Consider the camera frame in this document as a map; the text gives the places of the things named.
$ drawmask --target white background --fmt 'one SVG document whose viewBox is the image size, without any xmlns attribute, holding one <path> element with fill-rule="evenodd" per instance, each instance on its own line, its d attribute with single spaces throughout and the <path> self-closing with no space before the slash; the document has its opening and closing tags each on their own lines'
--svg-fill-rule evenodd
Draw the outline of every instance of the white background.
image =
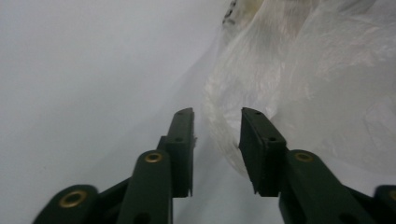
<svg viewBox="0 0 396 224">
<path fill-rule="evenodd" d="M 201 116 L 229 2 L 1 1 L 0 223 L 31 223 L 71 185 L 117 184 L 190 106 L 194 196 L 175 200 L 175 223 L 282 223 Z"/>
</svg>

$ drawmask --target brass rivet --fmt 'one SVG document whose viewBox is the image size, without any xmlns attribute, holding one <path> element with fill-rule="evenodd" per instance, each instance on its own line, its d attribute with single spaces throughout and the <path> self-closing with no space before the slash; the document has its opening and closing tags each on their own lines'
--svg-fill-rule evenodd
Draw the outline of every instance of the brass rivet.
<svg viewBox="0 0 396 224">
<path fill-rule="evenodd" d="M 396 201 L 396 189 L 391 190 L 389 196 L 391 199 L 393 199 L 393 201 Z"/>
<path fill-rule="evenodd" d="M 148 154 L 145 158 L 146 162 L 158 162 L 161 161 L 162 159 L 163 159 L 163 155 L 156 152 Z"/>
<path fill-rule="evenodd" d="M 75 207 L 81 204 L 82 202 L 84 202 L 86 198 L 87 198 L 87 192 L 81 189 L 77 189 L 64 195 L 62 199 L 59 201 L 59 206 L 61 206 L 62 208 Z"/>
<path fill-rule="evenodd" d="M 294 154 L 294 156 L 297 161 L 311 162 L 314 160 L 314 158 L 310 154 L 305 152 L 298 152 Z"/>
</svg>

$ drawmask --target clear plastic bag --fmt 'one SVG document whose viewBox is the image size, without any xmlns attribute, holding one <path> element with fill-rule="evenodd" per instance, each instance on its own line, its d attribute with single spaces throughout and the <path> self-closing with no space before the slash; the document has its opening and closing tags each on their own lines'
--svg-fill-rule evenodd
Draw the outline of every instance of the clear plastic bag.
<svg viewBox="0 0 396 224">
<path fill-rule="evenodd" d="M 205 86 L 218 148 L 241 174 L 243 106 L 264 112 L 290 149 L 396 175 L 396 3 L 264 0 Z"/>
</svg>

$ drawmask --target screw hole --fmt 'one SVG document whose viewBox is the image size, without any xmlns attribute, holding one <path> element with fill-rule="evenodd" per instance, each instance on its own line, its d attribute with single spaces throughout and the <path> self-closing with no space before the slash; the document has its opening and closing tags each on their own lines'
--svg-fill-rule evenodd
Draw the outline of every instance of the screw hole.
<svg viewBox="0 0 396 224">
<path fill-rule="evenodd" d="M 140 213 L 134 218 L 134 224 L 149 224 L 150 220 L 148 213 Z"/>
<path fill-rule="evenodd" d="M 352 215 L 350 214 L 341 214 L 339 216 L 340 220 L 346 224 L 359 224 L 359 221 Z"/>
<path fill-rule="evenodd" d="M 87 192 L 80 189 L 74 190 L 62 197 L 62 199 L 59 201 L 59 206 L 62 208 L 75 207 L 84 202 L 86 198 Z"/>
</svg>

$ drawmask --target crumpled plastic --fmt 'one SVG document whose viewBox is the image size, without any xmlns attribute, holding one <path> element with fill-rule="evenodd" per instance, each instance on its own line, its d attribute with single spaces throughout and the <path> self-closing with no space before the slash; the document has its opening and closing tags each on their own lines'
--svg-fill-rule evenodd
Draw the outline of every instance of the crumpled plastic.
<svg viewBox="0 0 396 224">
<path fill-rule="evenodd" d="M 245 106 L 270 118 L 290 149 L 396 175 L 395 10 L 391 0 L 263 0 L 237 35 L 228 24 L 203 105 L 232 166 L 247 175 Z"/>
</svg>

